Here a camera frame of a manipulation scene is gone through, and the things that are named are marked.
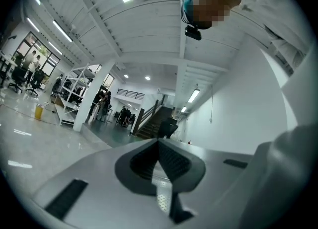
black camera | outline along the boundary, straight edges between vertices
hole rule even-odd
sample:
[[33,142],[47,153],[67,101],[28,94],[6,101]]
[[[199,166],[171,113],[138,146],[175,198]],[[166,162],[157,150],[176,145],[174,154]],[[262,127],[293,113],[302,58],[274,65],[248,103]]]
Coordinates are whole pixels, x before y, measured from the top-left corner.
[[187,26],[184,30],[185,35],[188,37],[191,37],[195,40],[200,41],[202,39],[201,33],[197,28],[191,27],[191,26]]

wooden railing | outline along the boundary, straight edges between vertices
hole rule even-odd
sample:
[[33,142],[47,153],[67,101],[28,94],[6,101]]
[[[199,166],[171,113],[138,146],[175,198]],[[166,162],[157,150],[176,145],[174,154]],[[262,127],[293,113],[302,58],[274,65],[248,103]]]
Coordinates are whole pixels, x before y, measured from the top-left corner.
[[139,126],[141,123],[143,123],[150,115],[151,117],[149,118],[149,120],[155,115],[158,106],[163,104],[164,98],[165,96],[163,96],[161,101],[156,100],[155,105],[151,107],[150,109],[148,109],[146,112],[143,108],[140,109],[134,130],[133,130],[133,135],[135,135],[138,132]]
[[126,96],[130,98],[138,99],[138,100],[143,100],[145,96],[145,94],[142,94],[142,93],[120,89],[120,88],[117,91],[117,95]]

green floor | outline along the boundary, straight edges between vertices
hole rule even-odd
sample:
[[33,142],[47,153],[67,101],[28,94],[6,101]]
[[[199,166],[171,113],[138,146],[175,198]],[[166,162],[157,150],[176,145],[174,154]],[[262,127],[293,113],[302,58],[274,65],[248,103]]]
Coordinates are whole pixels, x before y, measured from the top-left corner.
[[119,124],[115,124],[116,119],[113,117],[110,117],[109,121],[109,123],[103,123],[95,120],[86,123],[86,125],[95,135],[112,148],[143,140],[139,137],[130,135],[131,125],[128,128],[123,128]]

yellow trash can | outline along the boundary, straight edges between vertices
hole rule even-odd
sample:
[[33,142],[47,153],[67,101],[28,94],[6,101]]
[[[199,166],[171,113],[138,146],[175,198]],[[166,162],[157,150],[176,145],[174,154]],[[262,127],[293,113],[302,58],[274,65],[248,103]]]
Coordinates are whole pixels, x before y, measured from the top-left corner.
[[42,112],[43,112],[43,107],[38,104],[38,105],[35,107],[34,117],[35,117],[36,119],[39,119],[39,120],[40,120],[40,119],[41,119]]

floor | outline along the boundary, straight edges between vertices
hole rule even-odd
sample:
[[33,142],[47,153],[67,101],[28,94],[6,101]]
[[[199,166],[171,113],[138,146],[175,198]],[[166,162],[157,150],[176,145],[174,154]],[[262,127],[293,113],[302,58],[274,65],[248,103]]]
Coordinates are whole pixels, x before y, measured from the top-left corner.
[[88,120],[85,125],[112,148],[143,140],[130,134],[132,125],[128,128],[121,127],[119,124],[116,124],[116,118],[113,116],[110,116],[108,120],[108,123],[98,120]]
[[0,167],[10,186],[30,197],[48,179],[79,159],[111,147],[88,141],[70,127],[58,126],[58,116],[44,110],[34,118],[35,106],[48,99],[0,90]]

